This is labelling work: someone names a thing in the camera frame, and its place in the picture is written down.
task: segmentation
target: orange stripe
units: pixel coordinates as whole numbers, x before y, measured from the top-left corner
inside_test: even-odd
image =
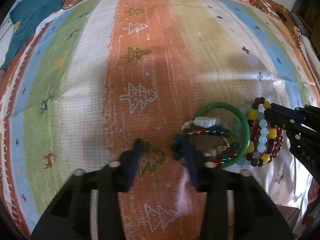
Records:
[[[125,12],[130,11],[130,8],[145,11],[129,16]],[[129,35],[128,30],[123,30],[128,28],[129,23],[146,24],[148,27]],[[127,58],[121,58],[128,54],[128,47],[151,52],[128,62]],[[156,168],[153,174],[148,172],[141,179],[137,178],[131,192],[121,195],[126,235],[134,234],[136,239],[160,240],[165,232],[170,234],[168,239],[194,239],[200,230],[204,195],[195,193],[189,182],[186,182],[186,186],[180,185],[180,179],[185,176],[183,168],[169,156],[174,134],[198,110],[198,99],[203,100],[198,94],[201,91],[199,81],[196,81],[196,73],[200,69],[188,54],[179,28],[170,13],[168,0],[142,0],[133,3],[130,0],[120,0],[114,17],[109,50],[103,115],[111,156],[116,159],[122,151],[130,149],[137,137],[150,142],[167,155],[166,162]],[[129,82],[136,88],[141,84],[144,88],[153,90],[158,99],[148,103],[144,110],[138,107],[130,114],[129,102],[120,101],[120,96],[128,93]],[[174,199],[179,199],[182,204],[174,203]],[[147,223],[138,223],[138,219],[146,217],[144,204],[153,209],[156,209],[157,204],[165,210],[180,212],[178,209],[183,209],[187,210],[188,215],[184,213],[183,217],[169,223],[164,230],[159,226],[152,233]]]

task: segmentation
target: green stripe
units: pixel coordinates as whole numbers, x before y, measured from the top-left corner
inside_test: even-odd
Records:
[[[28,105],[24,111],[26,170],[39,214],[44,212],[66,177],[64,174],[66,167],[61,160],[59,120],[56,117],[57,111],[61,109],[60,84],[61,79],[68,72],[74,51],[89,18],[83,14],[92,12],[99,1],[88,0],[76,6],[55,32],[41,60],[32,84]],[[65,58],[57,68],[57,61],[62,57]],[[48,110],[40,114],[41,108],[44,107],[41,102],[50,95],[54,95],[54,99],[48,100]],[[50,151],[57,155],[56,162],[52,158],[52,168],[44,169],[44,163],[47,163],[47,160],[43,159],[43,155],[47,155]]]
[[[288,55],[288,52],[286,51],[285,47],[283,44],[279,41],[279,39],[274,35],[273,31],[268,27],[268,25],[259,17],[255,14],[255,12],[250,8],[248,5],[241,4],[242,8],[244,11],[249,14],[255,22],[259,24],[260,27],[262,27],[263,31],[271,38],[271,40],[281,49],[283,54],[287,57],[287,59],[290,61],[291,65],[294,66],[294,63],[292,62],[290,56]],[[310,100],[309,100],[309,92],[307,89],[307,83],[303,82],[301,80],[301,75],[296,70],[296,68],[292,68],[294,75],[297,77],[299,81],[299,89],[301,91],[301,97],[303,100],[303,105],[310,105]]]

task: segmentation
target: red reindeer print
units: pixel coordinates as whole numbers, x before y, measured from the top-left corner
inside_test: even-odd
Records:
[[[54,161],[57,161],[57,159],[56,159],[56,154],[55,153],[52,153],[51,151],[50,151],[50,153],[48,153],[47,155],[42,155],[43,156],[43,159],[47,159],[48,160],[48,163],[45,163],[44,165],[45,165],[45,167],[44,167],[44,169],[48,169],[48,168],[50,168],[50,169],[52,169],[52,161],[51,161],[51,157],[53,157],[53,160]]]

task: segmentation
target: yellow bead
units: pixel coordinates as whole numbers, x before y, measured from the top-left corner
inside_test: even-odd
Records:
[[[251,109],[248,114],[248,119],[251,119],[254,121],[257,119],[257,115],[258,115],[258,111],[255,109]]]
[[[263,108],[264,109],[271,108],[271,104],[269,103],[269,101],[264,101]]]
[[[253,144],[253,141],[250,141],[246,153],[252,153],[253,150],[254,150],[254,144]]]
[[[263,160],[263,163],[266,164],[270,160],[270,156],[268,154],[264,154],[260,157]]]
[[[276,129],[270,129],[269,131],[269,138],[274,139],[277,136],[277,130]]]

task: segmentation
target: beaded bracelet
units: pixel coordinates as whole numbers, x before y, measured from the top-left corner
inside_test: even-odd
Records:
[[[252,109],[248,113],[251,135],[245,158],[250,161],[253,167],[261,167],[264,164],[271,163],[277,157],[283,141],[282,128],[276,127],[264,119],[264,113],[258,112],[260,104],[263,105],[264,109],[271,108],[270,103],[263,97],[255,98],[251,105]]]

